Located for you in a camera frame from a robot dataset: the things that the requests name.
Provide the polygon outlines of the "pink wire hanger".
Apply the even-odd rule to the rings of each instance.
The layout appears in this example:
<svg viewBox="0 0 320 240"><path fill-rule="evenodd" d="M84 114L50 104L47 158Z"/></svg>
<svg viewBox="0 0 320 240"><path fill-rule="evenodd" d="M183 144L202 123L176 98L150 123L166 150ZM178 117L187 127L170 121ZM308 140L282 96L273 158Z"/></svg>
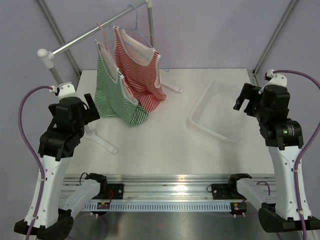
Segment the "pink wire hanger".
<svg viewBox="0 0 320 240"><path fill-rule="evenodd" d="M118 70L119 68L116 65L115 60L112 57L112 54L109 51L108 48L108 43L107 43L107 38L106 38L106 33L104 31L104 28L102 27L102 25L98 22L97 25L99 26L102 34L103 34L103 39L104 39L104 44L103 44L103 48L104 50L102 51L102 55L106 61L106 70L107 72L110 74L112 80L117 83L118 82ZM125 83L124 81L124 77L121 80L121 85L124 91L124 95L125 97L132 102L134 105L137 105L137 101L135 100L131 90L129 89L128 85Z"/></svg>

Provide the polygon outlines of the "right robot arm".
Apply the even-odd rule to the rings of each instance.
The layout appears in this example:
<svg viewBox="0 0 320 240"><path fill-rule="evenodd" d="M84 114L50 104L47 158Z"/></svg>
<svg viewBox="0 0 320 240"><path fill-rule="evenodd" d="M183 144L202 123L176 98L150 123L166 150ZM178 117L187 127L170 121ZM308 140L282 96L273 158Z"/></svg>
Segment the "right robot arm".
<svg viewBox="0 0 320 240"><path fill-rule="evenodd" d="M288 118L290 93L280 85L257 87L246 83L234 110L240 110L245 100L248 104L244 112L257 119L271 156L276 196L264 192L249 174L237 173L230 175L227 183L211 184L213 199L249 201L267 233L319 230L320 220L312 215L304 193L300 163L304 145L302 128Z"/></svg>

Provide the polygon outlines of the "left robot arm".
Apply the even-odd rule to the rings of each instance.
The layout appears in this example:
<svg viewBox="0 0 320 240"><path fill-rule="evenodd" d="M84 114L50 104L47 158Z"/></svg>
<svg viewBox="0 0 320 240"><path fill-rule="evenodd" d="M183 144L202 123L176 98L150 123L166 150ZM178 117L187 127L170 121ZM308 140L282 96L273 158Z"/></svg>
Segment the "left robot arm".
<svg viewBox="0 0 320 240"><path fill-rule="evenodd" d="M35 155L39 175L32 203L24 219L14 225L14 232L26 239L64 240L72 230L74 220L85 204L103 199L108 194L104 175L90 173L82 185L59 207L61 188L75 148L85 134L85 126L100 118L92 96L67 96L48 108L52 121L40 137Z"/></svg>

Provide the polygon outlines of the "green striped tank top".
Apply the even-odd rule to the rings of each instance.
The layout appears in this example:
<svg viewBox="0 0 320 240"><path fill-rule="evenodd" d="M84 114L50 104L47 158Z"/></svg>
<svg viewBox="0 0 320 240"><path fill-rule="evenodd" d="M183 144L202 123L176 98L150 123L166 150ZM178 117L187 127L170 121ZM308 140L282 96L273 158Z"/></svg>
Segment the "green striped tank top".
<svg viewBox="0 0 320 240"><path fill-rule="evenodd" d="M113 61L107 48L95 41L97 70L94 103L102 118L121 118L136 127L148 117L147 110L139 105L126 86L125 77Z"/></svg>

